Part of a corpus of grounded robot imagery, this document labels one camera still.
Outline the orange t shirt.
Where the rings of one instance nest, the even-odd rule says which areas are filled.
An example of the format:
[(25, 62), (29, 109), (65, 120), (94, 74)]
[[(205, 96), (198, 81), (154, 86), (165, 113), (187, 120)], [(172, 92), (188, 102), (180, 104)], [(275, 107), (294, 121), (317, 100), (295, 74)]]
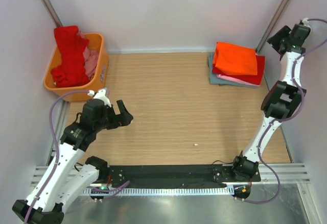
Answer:
[(258, 74), (255, 49), (226, 42), (217, 42), (213, 66), (228, 75)]

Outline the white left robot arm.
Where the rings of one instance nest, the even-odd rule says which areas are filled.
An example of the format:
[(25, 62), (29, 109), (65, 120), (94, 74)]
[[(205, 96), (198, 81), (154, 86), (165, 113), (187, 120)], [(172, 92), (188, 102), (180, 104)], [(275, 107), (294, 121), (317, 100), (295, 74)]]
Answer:
[(71, 179), (69, 173), (102, 130), (124, 127), (133, 121), (122, 100), (119, 114), (107, 97), (88, 100), (75, 121), (67, 126), (56, 145), (56, 155), (38, 185), (24, 200), (16, 200), (13, 212), (23, 223), (62, 223), (70, 205), (91, 183), (107, 174), (107, 162), (90, 157)]

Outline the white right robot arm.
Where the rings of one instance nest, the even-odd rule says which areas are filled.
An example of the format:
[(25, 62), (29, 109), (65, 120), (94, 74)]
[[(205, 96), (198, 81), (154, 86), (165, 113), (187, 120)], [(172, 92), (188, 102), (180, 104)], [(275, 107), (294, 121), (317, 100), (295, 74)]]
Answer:
[(311, 32), (301, 21), (290, 28), (282, 27), (267, 42), (280, 55), (281, 77), (261, 104), (263, 119), (247, 148), (235, 157), (231, 172), (238, 181), (250, 180), (258, 174), (262, 153), (276, 129), (295, 117), (302, 108), (306, 90), (300, 83), (301, 64), (306, 49), (303, 44)]

